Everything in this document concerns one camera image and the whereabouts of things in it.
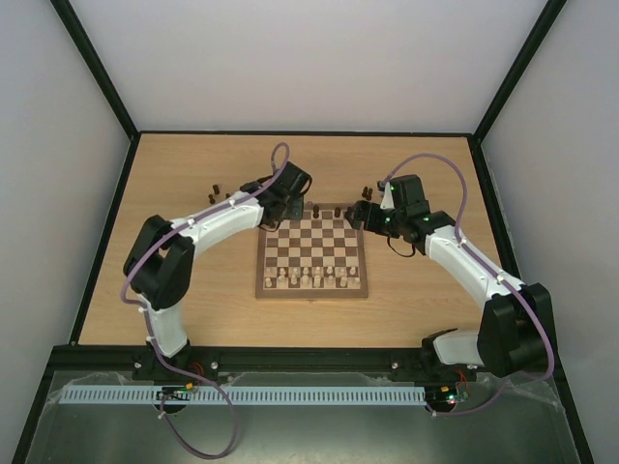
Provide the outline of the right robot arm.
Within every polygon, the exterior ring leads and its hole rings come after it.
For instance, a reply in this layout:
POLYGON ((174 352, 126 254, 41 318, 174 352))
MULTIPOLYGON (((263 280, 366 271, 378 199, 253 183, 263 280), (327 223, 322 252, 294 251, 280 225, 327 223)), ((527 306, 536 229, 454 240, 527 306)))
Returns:
POLYGON ((381 202, 360 200, 347 209, 349 224, 389 241, 404 240, 446 270, 482 311, 475 332, 452 329, 423 339, 424 372, 440 379, 456 364, 470 364, 507 377, 541 363, 552 372, 548 291, 502 270, 468 241, 452 217, 432 211, 418 176, 393 178, 380 190, 381 202))

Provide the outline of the wooden chess board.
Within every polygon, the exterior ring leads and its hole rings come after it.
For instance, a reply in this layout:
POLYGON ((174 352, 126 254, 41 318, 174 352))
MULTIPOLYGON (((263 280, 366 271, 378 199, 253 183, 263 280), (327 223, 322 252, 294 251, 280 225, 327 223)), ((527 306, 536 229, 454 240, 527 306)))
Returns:
POLYGON ((262 229, 258 234, 255 297, 258 300, 361 300, 368 297, 368 275, 364 249, 364 237, 360 230, 353 229, 344 217, 348 206, 339 203, 305 204, 301 220, 284 220, 278 228, 262 229), (319 218, 312 217, 312 208, 318 205, 319 218), (334 217, 334 209, 340 207, 340 217, 334 217), (334 268, 335 285, 325 287, 324 275, 328 266, 334 268), (309 267, 310 287, 301 287, 304 267, 309 267), (313 287, 315 267, 323 268, 322 285, 313 287), (337 268, 358 268, 361 279, 359 288, 338 288, 337 268), (278 288, 279 268, 297 268, 299 286, 278 288), (264 278, 270 277, 273 286, 264 286, 264 278))

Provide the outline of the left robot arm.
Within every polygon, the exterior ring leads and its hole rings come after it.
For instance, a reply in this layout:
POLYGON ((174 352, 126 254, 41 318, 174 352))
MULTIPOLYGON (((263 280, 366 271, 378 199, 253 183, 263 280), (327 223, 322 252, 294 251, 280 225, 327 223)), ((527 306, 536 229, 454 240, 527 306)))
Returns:
POLYGON ((144 316, 154 366, 198 378, 199 371, 188 369, 191 348, 182 317, 194 261, 240 232, 279 224, 311 183, 310 174, 288 161, 199 213, 144 222, 123 267, 121 300, 144 316))

